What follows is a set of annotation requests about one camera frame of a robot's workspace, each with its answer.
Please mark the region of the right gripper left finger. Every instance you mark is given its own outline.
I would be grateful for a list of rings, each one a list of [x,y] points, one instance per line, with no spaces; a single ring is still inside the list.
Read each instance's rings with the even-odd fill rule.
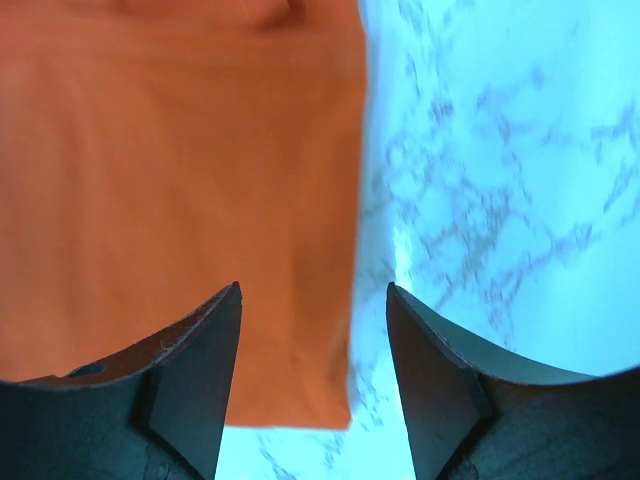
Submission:
[[[233,283],[64,377],[3,382],[2,478],[214,478],[241,316]]]

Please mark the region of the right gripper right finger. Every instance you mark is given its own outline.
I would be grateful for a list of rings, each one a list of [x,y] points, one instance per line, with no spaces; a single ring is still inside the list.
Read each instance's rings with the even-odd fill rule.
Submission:
[[[635,479],[639,372],[540,363],[430,309],[396,284],[386,319],[420,479]]]

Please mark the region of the orange t-shirt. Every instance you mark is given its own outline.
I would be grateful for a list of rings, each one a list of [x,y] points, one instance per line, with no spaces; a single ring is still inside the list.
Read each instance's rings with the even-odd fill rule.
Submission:
[[[1,376],[238,282],[227,422],[344,429],[366,90],[354,1],[1,5]]]

